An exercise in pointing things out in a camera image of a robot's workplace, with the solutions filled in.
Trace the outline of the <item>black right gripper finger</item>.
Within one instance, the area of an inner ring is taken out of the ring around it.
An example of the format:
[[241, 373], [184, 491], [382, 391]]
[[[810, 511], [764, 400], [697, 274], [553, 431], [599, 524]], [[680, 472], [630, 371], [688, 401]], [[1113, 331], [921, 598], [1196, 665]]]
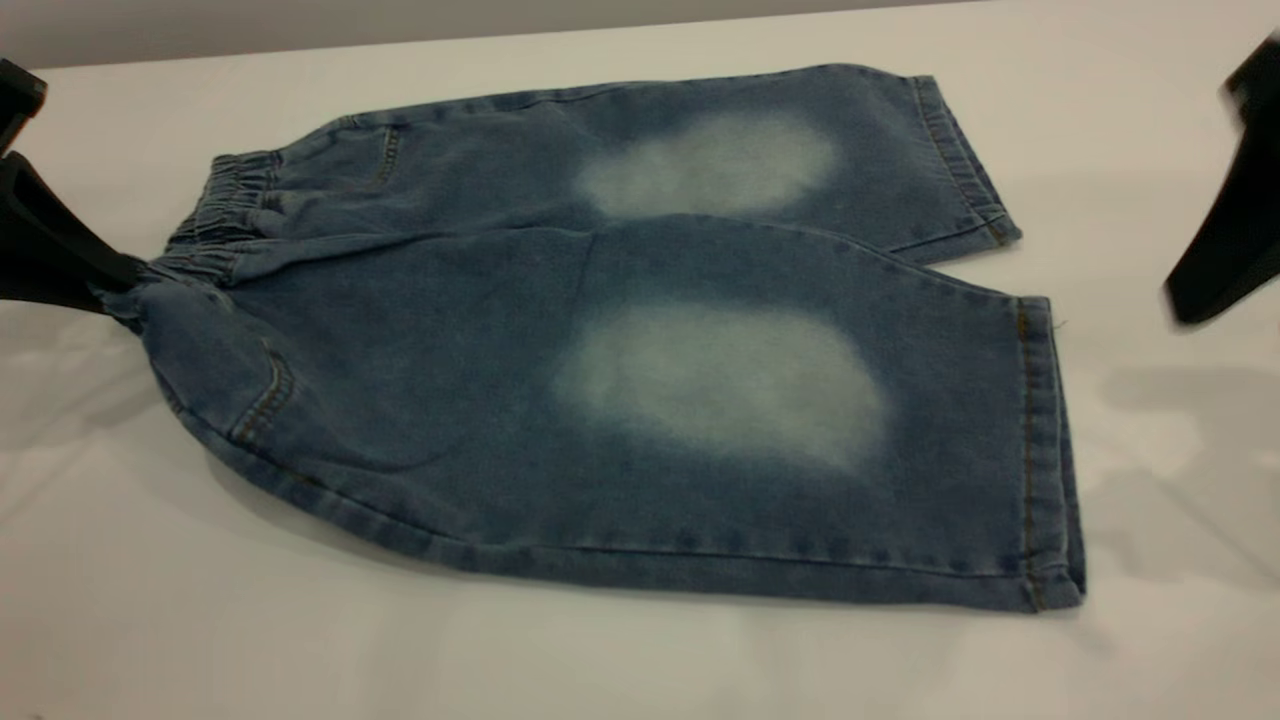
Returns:
[[1277, 141], [1275, 108], [1243, 126], [1212, 208], [1165, 281], [1179, 325], [1211, 322], [1277, 279]]
[[1279, 36], [1268, 35], [1225, 79], [1225, 97], [1240, 123], [1251, 123], [1277, 102]]

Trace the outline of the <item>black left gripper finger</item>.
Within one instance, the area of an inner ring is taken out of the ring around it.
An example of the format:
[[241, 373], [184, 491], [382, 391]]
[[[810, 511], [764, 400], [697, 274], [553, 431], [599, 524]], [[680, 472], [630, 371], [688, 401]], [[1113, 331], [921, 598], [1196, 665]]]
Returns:
[[93, 292], [125, 292], [145, 263], [99, 238], [18, 152], [3, 159], [1, 297], [104, 314]]
[[1, 59], [0, 154], [9, 152], [28, 120], [45, 104], [49, 85], [23, 67]]

